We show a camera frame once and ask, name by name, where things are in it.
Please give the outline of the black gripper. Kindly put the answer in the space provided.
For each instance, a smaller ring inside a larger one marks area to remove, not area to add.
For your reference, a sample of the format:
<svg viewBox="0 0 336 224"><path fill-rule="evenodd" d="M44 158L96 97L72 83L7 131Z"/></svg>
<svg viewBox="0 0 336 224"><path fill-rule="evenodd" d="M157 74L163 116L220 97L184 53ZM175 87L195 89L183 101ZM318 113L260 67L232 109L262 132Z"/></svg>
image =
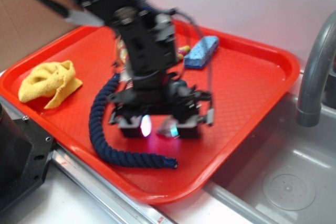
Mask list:
<svg viewBox="0 0 336 224"><path fill-rule="evenodd" d="M213 106L204 116L199 115L199 102L212 103L210 92L188 87L182 80L167 79L154 89L138 89L133 86L108 95L107 100L115 104L114 116L122 116L118 128L126 138L147 138L152 132L149 115L171 115L169 126L172 137L199 138L199 123L213 123Z"/></svg>

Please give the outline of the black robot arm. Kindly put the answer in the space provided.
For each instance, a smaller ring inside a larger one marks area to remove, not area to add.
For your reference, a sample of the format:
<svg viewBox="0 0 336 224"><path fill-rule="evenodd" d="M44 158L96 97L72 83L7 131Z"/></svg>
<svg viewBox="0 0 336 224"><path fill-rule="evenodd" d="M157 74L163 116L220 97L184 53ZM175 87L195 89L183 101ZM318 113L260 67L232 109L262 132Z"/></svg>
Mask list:
<svg viewBox="0 0 336 224"><path fill-rule="evenodd" d="M205 116L199 113L199 103L211 102L211 93L190 88L169 72L178 63L171 22L175 10L155 9L146 0L74 0L81 7L75 12L52 0L40 1L70 22L110 27L124 41L132 86L109 92L106 101L115 105L110 123L125 137L147 137L152 115L168 115L168 132L182 138L198 138L199 125L213 123L212 109Z"/></svg>

